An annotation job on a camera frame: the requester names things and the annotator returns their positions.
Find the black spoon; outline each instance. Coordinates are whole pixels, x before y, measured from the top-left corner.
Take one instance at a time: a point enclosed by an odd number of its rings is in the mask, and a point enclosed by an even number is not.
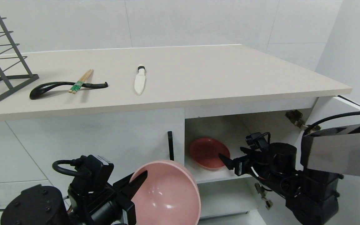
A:
[[[40,84],[30,92],[29,97],[31,100],[37,99],[45,92],[47,92],[53,88],[56,88],[58,86],[61,86],[61,85],[74,85],[74,82],[61,81],[61,82],[50,82],[50,83]],[[107,88],[108,83],[105,82],[104,84],[83,84],[82,87],[93,88],[93,89]]]

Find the white knife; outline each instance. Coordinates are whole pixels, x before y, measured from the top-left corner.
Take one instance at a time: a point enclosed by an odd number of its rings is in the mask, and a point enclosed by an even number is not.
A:
[[[138,95],[141,95],[144,91],[145,86],[145,67],[143,65],[138,66],[138,74],[134,80],[134,90]]]

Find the white countertop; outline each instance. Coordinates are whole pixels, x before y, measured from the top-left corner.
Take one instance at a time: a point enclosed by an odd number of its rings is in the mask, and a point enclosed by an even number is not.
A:
[[[340,82],[243,45],[24,55],[28,56],[26,62],[31,71],[40,79],[0,102],[0,120],[333,96],[349,94],[352,90]],[[146,68],[146,86],[140,96],[134,91],[139,64]],[[15,66],[8,71],[23,74],[20,68]],[[67,93],[70,86],[61,86],[47,92],[44,98],[29,99],[30,91],[37,85],[76,82],[89,69],[94,69],[94,74],[87,83],[106,81],[109,87],[80,90],[74,95]]]

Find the black cable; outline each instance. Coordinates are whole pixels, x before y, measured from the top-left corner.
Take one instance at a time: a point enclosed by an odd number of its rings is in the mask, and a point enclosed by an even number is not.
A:
[[[281,181],[280,181],[280,190],[284,193],[284,194],[287,194],[289,195],[288,197],[294,197],[295,195],[297,195],[299,193],[299,189],[297,189],[293,194],[289,194],[288,192],[284,191],[283,187],[282,187],[282,184],[285,180],[289,180],[289,179],[292,179],[292,178],[298,178],[299,176],[296,175],[296,176],[290,176],[290,177],[285,177],[283,178]]]
[[[52,168],[56,172],[64,174],[64,175],[68,175],[68,176],[72,176],[72,177],[78,177],[78,178],[84,178],[84,179],[89,178],[88,174],[62,168],[62,167],[59,166],[61,164],[68,164],[68,165],[74,166],[74,165],[76,165],[76,160],[58,160],[58,161],[55,161],[52,164]]]
[[[319,125],[323,122],[326,122],[326,121],[329,121],[329,120],[333,120],[333,119],[337,119],[337,118],[341,118],[341,117],[349,117],[349,116],[357,116],[357,115],[360,115],[360,112],[347,112],[347,113],[342,113],[342,114],[338,114],[338,115],[334,115],[334,116],[331,116],[331,117],[326,117],[324,119],[321,119],[317,122],[314,122],[313,124],[311,125],[308,125],[308,127],[306,128],[306,130],[304,131],[304,136],[306,134],[308,134],[308,132],[310,130],[312,130],[312,128],[314,128],[316,125]]]
[[[264,137],[267,135],[267,143],[270,144],[270,132],[265,132],[263,134],[261,134],[259,137],[255,138],[255,140],[261,138],[261,137]]]
[[[86,219],[86,225],[96,225],[94,220],[91,218],[90,212],[88,211],[87,205],[85,203],[83,203],[82,208],[83,208],[83,215]]]
[[[264,189],[265,191],[272,191],[272,190],[270,190],[270,189],[267,189],[267,188],[265,188],[265,187],[263,187],[262,185],[260,186],[262,189]]]

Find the wooden chopsticks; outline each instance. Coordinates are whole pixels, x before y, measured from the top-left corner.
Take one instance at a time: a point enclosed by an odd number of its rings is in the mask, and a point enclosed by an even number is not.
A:
[[[80,79],[70,88],[69,93],[76,94],[80,90],[85,81],[93,74],[94,70],[88,70]]]

